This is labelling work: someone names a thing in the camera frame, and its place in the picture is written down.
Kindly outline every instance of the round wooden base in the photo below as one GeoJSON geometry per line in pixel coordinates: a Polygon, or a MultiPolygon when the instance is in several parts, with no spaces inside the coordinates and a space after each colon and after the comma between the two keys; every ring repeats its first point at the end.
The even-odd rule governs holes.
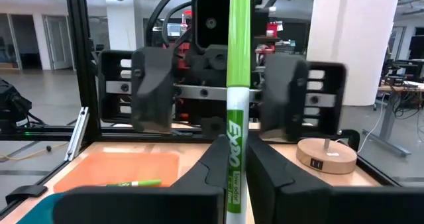
{"type": "Polygon", "coordinates": [[[348,174],[356,167],[356,152],[347,145],[325,139],[303,139],[297,144],[296,158],[304,165],[329,174],[348,174]]]}

